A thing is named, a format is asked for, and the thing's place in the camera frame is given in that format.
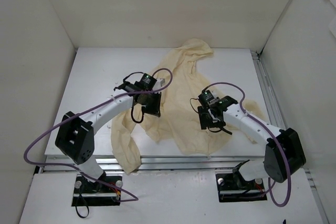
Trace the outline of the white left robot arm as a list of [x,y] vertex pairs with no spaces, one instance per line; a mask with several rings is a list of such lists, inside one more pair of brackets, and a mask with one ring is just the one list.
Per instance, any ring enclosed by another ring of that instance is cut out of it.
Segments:
[[55,145],[78,166],[80,171],[89,175],[86,186],[92,192],[103,190],[106,177],[106,173],[93,157],[97,131],[120,113],[128,109],[133,111],[137,104],[141,106],[141,119],[135,123],[141,123],[145,114],[161,116],[162,93],[149,93],[149,91],[158,90],[164,85],[164,79],[156,79],[147,73],[135,83],[123,79],[123,82],[113,89],[111,102],[59,127]]

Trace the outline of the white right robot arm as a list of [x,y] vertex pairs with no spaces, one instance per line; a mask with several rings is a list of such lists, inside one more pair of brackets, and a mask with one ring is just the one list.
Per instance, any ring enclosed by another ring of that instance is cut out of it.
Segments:
[[283,130],[249,114],[228,95],[219,98],[205,90],[198,100],[197,112],[202,130],[218,128],[231,135],[232,132],[224,128],[228,124],[265,149],[263,161],[245,161],[234,169],[232,181],[236,187],[245,188],[252,180],[266,177],[283,183],[288,178],[286,167],[292,175],[306,163],[299,135],[292,128]]

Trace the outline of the cream yellow jacket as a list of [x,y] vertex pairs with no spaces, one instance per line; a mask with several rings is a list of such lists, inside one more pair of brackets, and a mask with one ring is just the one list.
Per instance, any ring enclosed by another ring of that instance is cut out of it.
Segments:
[[127,72],[149,71],[171,80],[162,93],[161,116],[147,115],[141,127],[149,137],[149,146],[139,150],[133,134],[141,109],[127,110],[112,121],[112,152],[129,174],[141,165],[141,156],[212,155],[254,156],[261,147],[237,128],[232,135],[202,130],[194,112],[194,98],[207,85],[220,96],[239,99],[243,93],[244,108],[264,118],[264,102],[257,83],[252,55],[248,49],[212,49],[200,39],[190,39],[166,55],[159,48],[136,49],[120,57],[121,69]]

